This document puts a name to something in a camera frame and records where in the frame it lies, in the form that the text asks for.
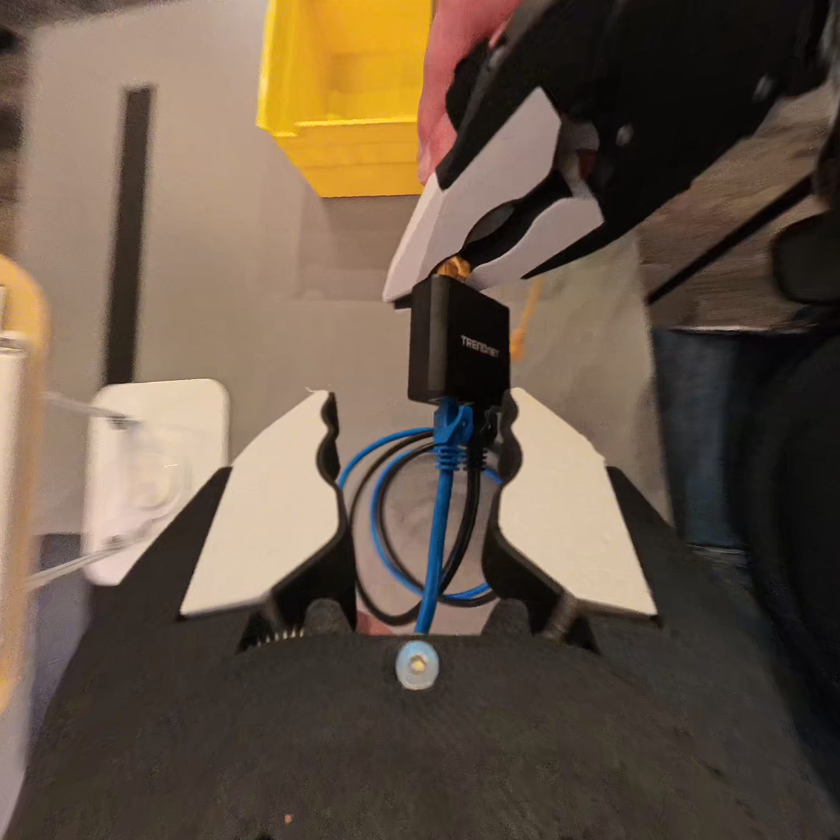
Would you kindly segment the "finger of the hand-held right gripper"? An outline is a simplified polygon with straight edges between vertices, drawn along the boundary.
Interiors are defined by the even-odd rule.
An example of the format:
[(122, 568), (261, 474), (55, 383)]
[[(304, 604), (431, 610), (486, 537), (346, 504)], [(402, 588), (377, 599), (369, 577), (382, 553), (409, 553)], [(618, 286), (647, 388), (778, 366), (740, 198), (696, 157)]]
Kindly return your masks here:
[(474, 226), (528, 195), (550, 173), (561, 119), (532, 90), (448, 187), (429, 177), (388, 269), (382, 299), (394, 303), (460, 252)]
[(467, 282), (485, 291), (528, 279), (602, 222), (580, 168), (552, 169), (528, 195), (490, 211), (473, 228), (466, 241)]

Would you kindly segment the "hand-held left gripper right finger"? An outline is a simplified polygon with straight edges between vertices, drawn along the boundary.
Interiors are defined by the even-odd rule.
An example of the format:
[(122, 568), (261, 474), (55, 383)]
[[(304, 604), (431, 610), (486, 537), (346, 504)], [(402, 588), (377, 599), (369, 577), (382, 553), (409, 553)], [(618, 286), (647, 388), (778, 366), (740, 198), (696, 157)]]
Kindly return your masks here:
[(500, 484), (490, 505), (485, 577), (524, 611), (533, 636), (562, 637), (583, 617), (658, 617), (606, 462), (520, 387), (499, 418)]

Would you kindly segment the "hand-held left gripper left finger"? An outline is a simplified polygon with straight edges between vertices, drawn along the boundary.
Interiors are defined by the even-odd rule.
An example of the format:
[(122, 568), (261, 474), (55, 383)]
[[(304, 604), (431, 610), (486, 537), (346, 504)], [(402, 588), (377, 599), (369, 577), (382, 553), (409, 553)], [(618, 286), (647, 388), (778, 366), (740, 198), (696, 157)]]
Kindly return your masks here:
[(356, 620), (356, 565), (338, 477), (335, 395), (312, 392), (234, 459), (182, 600), (184, 617), (273, 606), (302, 621), (329, 600)]

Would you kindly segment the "black network adapter box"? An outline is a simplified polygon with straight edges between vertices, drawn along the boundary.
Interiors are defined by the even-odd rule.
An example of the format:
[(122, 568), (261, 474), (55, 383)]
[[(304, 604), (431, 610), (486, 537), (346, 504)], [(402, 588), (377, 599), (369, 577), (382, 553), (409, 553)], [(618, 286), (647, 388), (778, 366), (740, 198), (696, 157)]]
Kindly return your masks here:
[(511, 380), (509, 308), (432, 275), (413, 289), (410, 309), (408, 400), (499, 408)]

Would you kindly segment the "yellow plastic bin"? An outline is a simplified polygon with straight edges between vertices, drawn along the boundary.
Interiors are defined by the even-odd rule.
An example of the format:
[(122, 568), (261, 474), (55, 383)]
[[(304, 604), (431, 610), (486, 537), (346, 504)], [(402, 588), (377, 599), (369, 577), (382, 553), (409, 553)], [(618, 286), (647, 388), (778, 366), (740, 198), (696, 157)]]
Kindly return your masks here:
[(321, 198), (416, 196), (431, 1), (271, 1), (257, 125)]

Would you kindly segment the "person's right hand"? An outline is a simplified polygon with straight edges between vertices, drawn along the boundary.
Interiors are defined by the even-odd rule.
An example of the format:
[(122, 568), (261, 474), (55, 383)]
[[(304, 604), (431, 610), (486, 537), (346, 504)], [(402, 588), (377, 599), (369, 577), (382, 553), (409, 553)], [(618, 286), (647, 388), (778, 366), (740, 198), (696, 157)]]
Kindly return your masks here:
[(479, 43), (495, 43), (520, 1), (437, 2), (423, 68), (416, 118), (417, 178), (425, 184), (455, 143), (446, 95), (457, 65)]

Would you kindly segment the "person's leg in jeans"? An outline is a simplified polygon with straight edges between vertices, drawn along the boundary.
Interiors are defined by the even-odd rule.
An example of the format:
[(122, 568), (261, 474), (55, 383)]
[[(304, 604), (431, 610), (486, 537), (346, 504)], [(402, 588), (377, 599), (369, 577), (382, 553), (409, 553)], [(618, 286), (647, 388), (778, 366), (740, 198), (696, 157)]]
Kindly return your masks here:
[(661, 434), (675, 526), (687, 543), (738, 552), (730, 477), (759, 379), (756, 332), (653, 330)]

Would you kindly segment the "black tape strip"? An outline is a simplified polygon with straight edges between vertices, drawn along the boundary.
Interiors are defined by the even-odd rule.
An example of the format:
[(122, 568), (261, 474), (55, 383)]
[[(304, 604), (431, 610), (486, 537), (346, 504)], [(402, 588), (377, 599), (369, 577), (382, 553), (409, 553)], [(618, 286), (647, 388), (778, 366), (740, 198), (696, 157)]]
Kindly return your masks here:
[(104, 385), (134, 379), (144, 261), (144, 218), (155, 86), (127, 87), (122, 96), (119, 179), (112, 230)]

